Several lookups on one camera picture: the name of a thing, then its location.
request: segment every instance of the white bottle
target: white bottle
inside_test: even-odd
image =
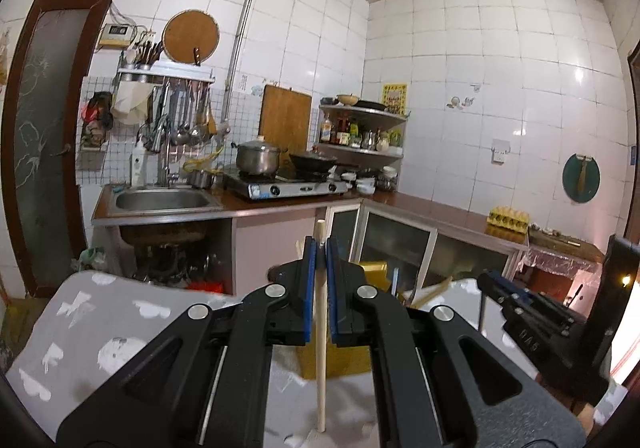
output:
[[[146,184],[146,149],[139,140],[133,148],[130,158],[130,178],[132,187],[145,186]]]

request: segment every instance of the silver screw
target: silver screw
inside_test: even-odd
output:
[[[284,295],[287,290],[283,285],[270,284],[265,288],[264,292],[267,294],[267,297],[278,298]]]
[[[202,320],[207,317],[207,314],[209,314],[209,309],[207,309],[206,305],[202,305],[201,303],[192,305],[187,311],[187,316],[192,320]]]
[[[441,322],[448,322],[449,320],[453,320],[453,310],[446,305],[439,305],[434,309],[433,316]]]
[[[378,294],[378,290],[372,285],[361,285],[357,288],[356,293],[361,298],[374,298]]]

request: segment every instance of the gas stove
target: gas stove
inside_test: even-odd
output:
[[[279,170],[274,176],[247,175],[238,170],[225,173],[223,187],[252,200],[282,199],[347,192],[344,181],[330,179],[326,173]]]

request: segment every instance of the green fan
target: green fan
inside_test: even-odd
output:
[[[593,199],[600,187],[600,169],[590,155],[574,154],[564,164],[562,186],[577,203]]]

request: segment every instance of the green round cutting board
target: green round cutting board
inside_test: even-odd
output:
[[[596,160],[591,158],[591,161],[587,161],[586,163],[584,188],[581,192],[578,190],[578,180],[580,180],[582,163],[576,154],[574,154],[564,164],[564,170],[562,171],[562,186],[564,187],[564,191],[577,203],[586,203],[593,199],[600,187],[600,169],[598,168]]]

